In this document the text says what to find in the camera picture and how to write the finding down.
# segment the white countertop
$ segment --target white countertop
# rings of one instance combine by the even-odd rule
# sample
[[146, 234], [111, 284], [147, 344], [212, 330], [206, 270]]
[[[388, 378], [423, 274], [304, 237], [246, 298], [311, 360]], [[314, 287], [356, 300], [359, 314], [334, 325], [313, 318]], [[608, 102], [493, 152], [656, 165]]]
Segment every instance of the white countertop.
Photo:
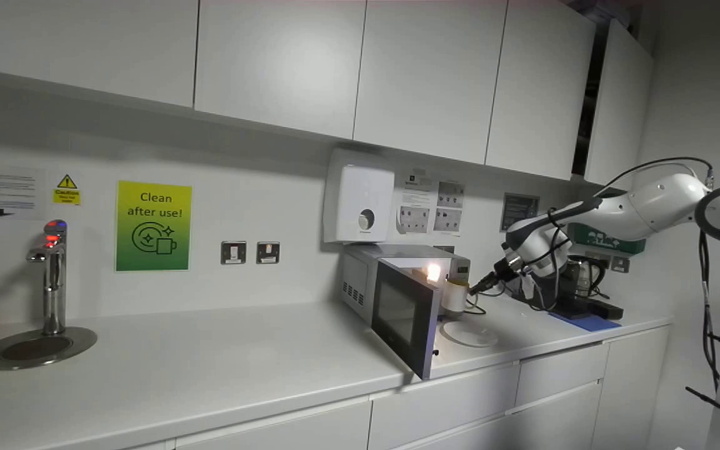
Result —
[[[666, 325], [627, 309], [584, 332], [513, 300], [484, 300], [496, 343], [437, 335], [432, 378]], [[343, 304], [234, 307], [84, 322], [93, 350], [0, 372], [0, 450], [131, 448], [401, 388], [406, 367]], [[0, 337], [26, 328], [0, 328]]]

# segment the upper cabinet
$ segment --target upper cabinet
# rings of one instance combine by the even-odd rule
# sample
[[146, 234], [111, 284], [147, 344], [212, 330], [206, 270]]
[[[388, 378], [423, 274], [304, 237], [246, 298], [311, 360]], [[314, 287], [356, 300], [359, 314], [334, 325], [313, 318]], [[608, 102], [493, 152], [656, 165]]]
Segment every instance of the upper cabinet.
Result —
[[367, 0], [356, 140], [484, 160], [506, 0]]
[[0, 0], [0, 72], [192, 102], [198, 0]]
[[511, 3], [487, 165], [571, 180], [593, 38], [563, 3]]
[[618, 172], [637, 165], [653, 64], [651, 52], [612, 19], [596, 98], [584, 180], [606, 185]]
[[196, 110], [353, 137], [364, 0], [202, 0]]

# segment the cabinet door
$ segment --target cabinet door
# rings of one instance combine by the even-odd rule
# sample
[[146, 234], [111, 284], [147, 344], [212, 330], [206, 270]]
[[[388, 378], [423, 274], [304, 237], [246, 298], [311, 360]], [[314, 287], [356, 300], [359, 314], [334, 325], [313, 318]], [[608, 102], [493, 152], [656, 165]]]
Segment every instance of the cabinet door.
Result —
[[571, 177], [596, 24], [558, 0], [511, 3], [487, 165]]
[[371, 450], [388, 450], [468, 422], [506, 414], [514, 404], [517, 364], [498, 364], [429, 380], [376, 397]]
[[483, 162], [506, 0], [367, 0], [356, 140]]
[[588, 344], [519, 363], [514, 404], [539, 403], [581, 385], [599, 383], [606, 374], [608, 347]]
[[667, 328], [609, 343], [596, 425], [597, 450], [642, 450], [656, 417], [656, 397], [667, 347]]
[[364, 450], [371, 400], [313, 407], [178, 440], [178, 450]]
[[637, 162], [653, 64], [642, 45], [619, 23], [609, 23], [584, 180], [606, 185]]
[[0, 0], [0, 72], [192, 105], [198, 0]]
[[532, 403], [507, 417], [458, 428], [407, 450], [584, 450], [596, 425], [599, 385]]
[[196, 107], [353, 137], [364, 0], [202, 0]]

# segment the lower cabinet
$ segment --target lower cabinet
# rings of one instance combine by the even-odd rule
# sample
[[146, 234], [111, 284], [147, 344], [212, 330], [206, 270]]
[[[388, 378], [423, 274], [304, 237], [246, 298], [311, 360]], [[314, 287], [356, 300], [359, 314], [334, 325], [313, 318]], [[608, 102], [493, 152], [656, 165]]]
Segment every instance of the lower cabinet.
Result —
[[642, 450], [667, 328], [146, 450]]
[[669, 328], [609, 339], [596, 450], [646, 450], [656, 422], [656, 397], [666, 364]]
[[591, 448], [599, 385], [517, 407], [506, 417], [458, 428], [407, 450], [584, 450]]
[[429, 380], [373, 400], [371, 450], [401, 448], [514, 404], [517, 363]]
[[178, 450], [364, 450], [371, 400], [348, 400], [178, 440]]

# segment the bright light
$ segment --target bright light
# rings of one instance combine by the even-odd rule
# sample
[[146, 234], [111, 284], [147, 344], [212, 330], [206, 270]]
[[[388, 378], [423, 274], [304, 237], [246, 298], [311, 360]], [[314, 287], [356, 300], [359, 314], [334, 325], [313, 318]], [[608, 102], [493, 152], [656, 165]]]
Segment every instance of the bright light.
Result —
[[443, 277], [443, 265], [428, 262], [428, 282], [439, 282], [439, 277]]

